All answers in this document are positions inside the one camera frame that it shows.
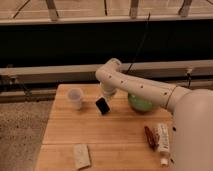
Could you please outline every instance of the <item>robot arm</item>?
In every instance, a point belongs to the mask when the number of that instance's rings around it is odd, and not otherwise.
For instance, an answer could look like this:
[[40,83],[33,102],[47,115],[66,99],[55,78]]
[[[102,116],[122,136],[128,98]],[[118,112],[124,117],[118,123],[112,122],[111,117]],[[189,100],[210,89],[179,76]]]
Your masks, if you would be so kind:
[[101,82],[105,96],[113,95],[119,88],[173,112],[179,99],[191,91],[176,85],[128,76],[120,71],[121,62],[115,58],[96,71],[96,78]]

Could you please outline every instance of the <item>black cable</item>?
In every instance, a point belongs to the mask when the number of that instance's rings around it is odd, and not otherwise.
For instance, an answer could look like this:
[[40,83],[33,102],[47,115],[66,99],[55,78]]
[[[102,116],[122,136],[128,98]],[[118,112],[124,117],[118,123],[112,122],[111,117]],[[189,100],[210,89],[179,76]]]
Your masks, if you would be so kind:
[[210,3],[211,5],[213,5],[213,1],[210,0],[206,0],[208,3]]
[[139,53],[141,52],[141,50],[142,50],[142,48],[143,48],[143,46],[144,46],[144,43],[145,43],[145,40],[146,40],[146,37],[147,37],[147,33],[148,33],[148,29],[149,29],[149,20],[150,20],[150,17],[151,17],[151,14],[149,13],[149,15],[148,15],[148,17],[147,17],[147,20],[146,20],[145,32],[144,32],[143,37],[142,37],[142,39],[141,39],[141,42],[140,42],[140,44],[139,44],[139,46],[138,46],[138,48],[137,48],[137,51],[136,51],[136,53],[135,53],[135,57],[133,58],[133,60],[132,60],[132,62],[131,62],[131,64],[130,64],[130,66],[129,66],[129,68],[128,68],[127,71],[126,71],[126,74],[129,73],[130,69],[132,68],[132,66],[133,66],[133,64],[135,63],[135,61],[136,61],[136,59],[137,59]]
[[20,11],[30,2],[31,0],[26,1],[18,10],[17,12],[13,15],[13,19],[17,17],[17,15],[20,13]]
[[190,88],[191,82],[192,82],[191,74],[190,74],[190,73],[187,73],[187,77],[188,77],[188,88]]
[[108,15],[107,0],[104,0],[104,12],[105,12],[105,15],[107,16]]

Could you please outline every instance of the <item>bottle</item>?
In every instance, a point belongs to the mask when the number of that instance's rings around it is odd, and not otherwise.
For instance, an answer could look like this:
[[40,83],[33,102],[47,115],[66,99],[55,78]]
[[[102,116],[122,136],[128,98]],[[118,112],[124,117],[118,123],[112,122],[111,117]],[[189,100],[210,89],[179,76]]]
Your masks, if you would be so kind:
[[161,156],[161,165],[169,165],[170,147],[169,147],[169,133],[168,127],[164,123],[158,123],[156,127],[156,133],[158,136],[158,148],[157,151]]

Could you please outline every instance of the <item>wooden tabletop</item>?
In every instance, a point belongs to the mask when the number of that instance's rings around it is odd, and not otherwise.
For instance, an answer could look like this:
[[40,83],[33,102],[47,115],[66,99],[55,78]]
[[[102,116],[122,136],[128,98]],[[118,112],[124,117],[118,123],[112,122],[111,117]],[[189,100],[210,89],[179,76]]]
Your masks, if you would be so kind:
[[[72,109],[67,92],[74,87],[84,92],[83,108]],[[127,93],[118,90],[108,102],[105,116],[95,105],[101,92],[97,84],[62,84],[58,87],[43,138],[36,171],[74,171],[73,146],[86,143],[92,166],[85,171],[168,171],[160,165],[158,152],[152,151],[144,126],[167,123],[171,115],[158,108],[146,114],[134,111]]]

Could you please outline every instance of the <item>white paper cup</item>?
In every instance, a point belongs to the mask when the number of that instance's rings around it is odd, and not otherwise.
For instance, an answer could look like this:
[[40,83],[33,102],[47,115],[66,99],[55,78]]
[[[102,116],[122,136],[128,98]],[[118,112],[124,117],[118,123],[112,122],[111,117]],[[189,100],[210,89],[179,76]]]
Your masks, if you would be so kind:
[[74,109],[80,110],[82,108],[82,102],[83,102],[82,89],[73,88],[73,89],[69,90],[67,97]]

